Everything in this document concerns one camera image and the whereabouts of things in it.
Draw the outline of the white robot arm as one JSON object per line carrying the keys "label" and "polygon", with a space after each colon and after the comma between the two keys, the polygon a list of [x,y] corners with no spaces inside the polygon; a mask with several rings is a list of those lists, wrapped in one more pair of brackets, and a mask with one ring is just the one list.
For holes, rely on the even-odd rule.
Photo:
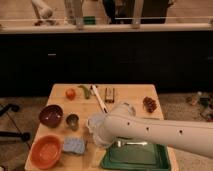
{"label": "white robot arm", "polygon": [[143,119],[128,103],[116,105],[94,129],[97,146],[108,148],[117,138],[142,139],[213,158],[213,124]]}

